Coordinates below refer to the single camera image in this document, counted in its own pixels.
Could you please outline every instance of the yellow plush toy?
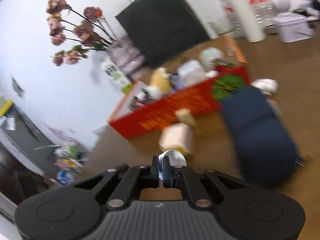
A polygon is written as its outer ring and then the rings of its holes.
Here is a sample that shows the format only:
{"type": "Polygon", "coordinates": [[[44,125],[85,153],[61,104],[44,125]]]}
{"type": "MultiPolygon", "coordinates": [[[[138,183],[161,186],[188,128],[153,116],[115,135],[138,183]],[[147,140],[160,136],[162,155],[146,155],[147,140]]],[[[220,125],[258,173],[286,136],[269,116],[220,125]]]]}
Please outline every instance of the yellow plush toy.
{"type": "Polygon", "coordinates": [[[157,68],[152,73],[150,84],[146,87],[146,91],[152,99],[160,99],[170,92],[172,88],[168,79],[169,76],[170,74],[164,67],[157,68]]]}

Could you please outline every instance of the flower bouquet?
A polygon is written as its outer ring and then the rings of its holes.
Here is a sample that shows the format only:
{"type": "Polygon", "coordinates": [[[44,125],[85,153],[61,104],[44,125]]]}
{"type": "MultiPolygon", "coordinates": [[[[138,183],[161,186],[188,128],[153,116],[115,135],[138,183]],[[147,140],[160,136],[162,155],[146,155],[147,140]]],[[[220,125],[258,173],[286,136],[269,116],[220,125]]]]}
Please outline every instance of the flower bouquet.
{"type": "Polygon", "coordinates": [[[53,63],[57,66],[64,62],[68,65],[78,63],[81,58],[87,58],[86,53],[89,50],[105,51],[108,47],[117,42],[117,37],[111,30],[108,22],[103,16],[102,10],[97,7],[87,7],[84,9],[83,15],[74,11],[65,0],[49,0],[46,12],[49,14],[47,22],[50,28],[49,35],[51,36],[51,43],[55,46],[60,46],[65,40],[78,41],[79,44],[72,47],[69,51],[58,51],[53,57],[53,63]],[[75,25],[71,22],[62,19],[61,11],[69,10],[83,18],[80,25],[75,25]],[[70,30],[62,25],[62,22],[73,26],[70,30]],[[110,35],[104,24],[109,28],[112,35],[110,35]],[[100,28],[105,34],[103,38],[94,31],[94,28],[100,28]],[[72,32],[79,40],[67,38],[65,32],[72,32]]]}

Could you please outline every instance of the red box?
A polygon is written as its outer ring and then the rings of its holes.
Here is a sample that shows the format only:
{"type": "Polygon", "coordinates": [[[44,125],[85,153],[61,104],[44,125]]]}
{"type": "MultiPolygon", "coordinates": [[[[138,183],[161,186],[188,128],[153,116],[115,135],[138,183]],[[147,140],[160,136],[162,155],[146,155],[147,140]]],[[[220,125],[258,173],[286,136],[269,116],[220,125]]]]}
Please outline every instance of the red box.
{"type": "MultiPolygon", "coordinates": [[[[215,47],[221,49],[225,55],[232,52],[236,60],[240,62],[240,66],[225,69],[218,77],[207,79],[192,87],[179,90],[161,100],[143,106],[135,112],[131,112],[128,108],[131,98],[137,91],[140,91],[144,84],[143,82],[138,81],[116,107],[109,119],[109,124],[123,137],[131,138],[148,131],[162,130],[164,127],[176,123],[178,119],[175,116],[175,111],[180,108],[189,109],[193,116],[219,110],[220,103],[212,96],[212,87],[217,78],[224,74],[235,74],[243,78],[245,85],[249,85],[250,82],[245,67],[246,60],[234,41],[227,35],[224,35],[217,40],[200,44],[182,53],[177,59],[186,58],[187,56],[188,59],[198,60],[198,55],[202,50],[209,47],[215,47]]],[[[170,71],[172,65],[172,68],[176,69],[180,64],[173,60],[166,63],[164,66],[170,71]]]]}

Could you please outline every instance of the small fan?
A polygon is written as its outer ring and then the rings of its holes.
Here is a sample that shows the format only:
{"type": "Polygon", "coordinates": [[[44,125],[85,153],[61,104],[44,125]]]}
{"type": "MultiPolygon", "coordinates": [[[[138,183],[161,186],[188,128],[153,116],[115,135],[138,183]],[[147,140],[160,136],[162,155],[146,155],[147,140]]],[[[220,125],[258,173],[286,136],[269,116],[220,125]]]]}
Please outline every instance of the small fan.
{"type": "Polygon", "coordinates": [[[273,6],[277,12],[277,16],[291,14],[289,12],[291,6],[290,0],[273,0],[273,6]]]}

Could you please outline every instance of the green plush toy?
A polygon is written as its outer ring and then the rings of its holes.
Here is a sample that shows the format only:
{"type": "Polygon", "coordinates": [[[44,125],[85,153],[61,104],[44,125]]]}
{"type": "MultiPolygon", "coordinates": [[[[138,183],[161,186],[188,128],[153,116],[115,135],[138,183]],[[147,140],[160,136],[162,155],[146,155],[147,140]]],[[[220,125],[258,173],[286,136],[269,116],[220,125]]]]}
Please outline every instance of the green plush toy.
{"type": "Polygon", "coordinates": [[[244,87],[243,78],[238,75],[225,74],[214,81],[212,93],[214,99],[221,101],[232,96],[235,90],[242,90],[244,87]]]}

